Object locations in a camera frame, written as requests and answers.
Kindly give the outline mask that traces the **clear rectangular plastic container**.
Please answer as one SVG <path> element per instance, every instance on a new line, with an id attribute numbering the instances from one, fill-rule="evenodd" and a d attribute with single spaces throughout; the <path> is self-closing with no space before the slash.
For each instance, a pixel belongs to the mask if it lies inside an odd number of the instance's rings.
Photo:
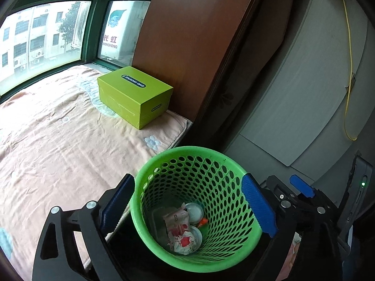
<path id="1" fill-rule="evenodd" d="M 169 238 L 167 234 L 167 227 L 164 221 L 164 216 L 175 212 L 176 207 L 157 207 L 151 212 L 151 230 L 155 241 L 162 247 L 169 245 Z"/>

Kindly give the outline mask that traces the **red snack wrapper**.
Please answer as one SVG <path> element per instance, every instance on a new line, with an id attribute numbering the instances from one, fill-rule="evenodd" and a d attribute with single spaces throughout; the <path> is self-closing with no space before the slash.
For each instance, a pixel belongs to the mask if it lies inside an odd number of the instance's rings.
<path id="1" fill-rule="evenodd" d="M 205 226 L 208 222 L 209 220 L 207 218 L 202 218 L 196 227 L 201 228 L 202 226 Z"/>

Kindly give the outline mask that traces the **clear dome plastic cup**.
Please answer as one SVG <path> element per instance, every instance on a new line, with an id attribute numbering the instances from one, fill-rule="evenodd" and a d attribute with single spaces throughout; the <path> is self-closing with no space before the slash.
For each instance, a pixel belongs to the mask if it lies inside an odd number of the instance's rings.
<path id="1" fill-rule="evenodd" d="M 189 223 L 191 225 L 197 225 L 204 216 L 202 207 L 194 202 L 187 203 L 185 205 L 185 210 L 189 215 Z"/>

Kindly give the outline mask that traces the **white red wrapper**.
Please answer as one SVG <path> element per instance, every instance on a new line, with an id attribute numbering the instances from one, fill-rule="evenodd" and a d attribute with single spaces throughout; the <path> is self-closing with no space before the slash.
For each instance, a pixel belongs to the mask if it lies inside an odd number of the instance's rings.
<path id="1" fill-rule="evenodd" d="M 169 249 L 173 254 L 190 255 L 197 246 L 196 237 L 191 231 L 189 213 L 185 204 L 163 216 Z"/>

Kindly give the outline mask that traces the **pink towel blanket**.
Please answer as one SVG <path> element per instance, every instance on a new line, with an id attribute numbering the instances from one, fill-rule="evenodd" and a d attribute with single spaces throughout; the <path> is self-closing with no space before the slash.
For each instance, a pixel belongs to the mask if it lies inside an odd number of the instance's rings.
<path id="1" fill-rule="evenodd" d="M 52 207 L 99 199 L 175 146 L 191 124 L 167 111 L 134 128 L 100 101 L 99 76 L 75 66 L 1 104 L 1 249 L 24 280 Z"/>

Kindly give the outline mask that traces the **green perforated plastic basket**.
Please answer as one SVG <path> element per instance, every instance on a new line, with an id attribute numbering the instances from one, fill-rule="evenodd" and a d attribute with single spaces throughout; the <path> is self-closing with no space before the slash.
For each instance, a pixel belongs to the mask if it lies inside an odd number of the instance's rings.
<path id="1" fill-rule="evenodd" d="M 142 166 L 130 210 L 142 241 L 162 261 L 194 273 L 235 266 L 262 230 L 242 192 L 245 170 L 202 147 L 164 151 Z"/>

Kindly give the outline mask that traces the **lime green cardboard box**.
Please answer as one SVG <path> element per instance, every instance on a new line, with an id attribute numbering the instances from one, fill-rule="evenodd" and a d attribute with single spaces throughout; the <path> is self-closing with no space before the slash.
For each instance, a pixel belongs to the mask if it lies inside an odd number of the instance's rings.
<path id="1" fill-rule="evenodd" d="M 137 129 L 169 107 L 173 87 L 128 66 L 97 78 L 100 101 Z"/>

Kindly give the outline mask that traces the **brown wooden cabinet panel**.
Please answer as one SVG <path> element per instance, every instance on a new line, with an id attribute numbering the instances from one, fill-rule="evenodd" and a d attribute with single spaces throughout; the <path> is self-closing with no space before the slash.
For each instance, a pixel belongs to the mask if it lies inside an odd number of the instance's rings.
<path id="1" fill-rule="evenodd" d="M 169 109 L 194 121 L 258 0 L 151 0 L 133 67 L 171 85 Z"/>

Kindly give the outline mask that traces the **green window frame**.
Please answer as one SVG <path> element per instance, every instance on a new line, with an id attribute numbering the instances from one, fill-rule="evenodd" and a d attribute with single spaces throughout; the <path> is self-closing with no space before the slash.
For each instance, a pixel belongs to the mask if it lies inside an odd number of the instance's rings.
<path id="1" fill-rule="evenodd" d="M 1 99 L 75 65 L 132 62 L 151 0 L 1 0 Z"/>

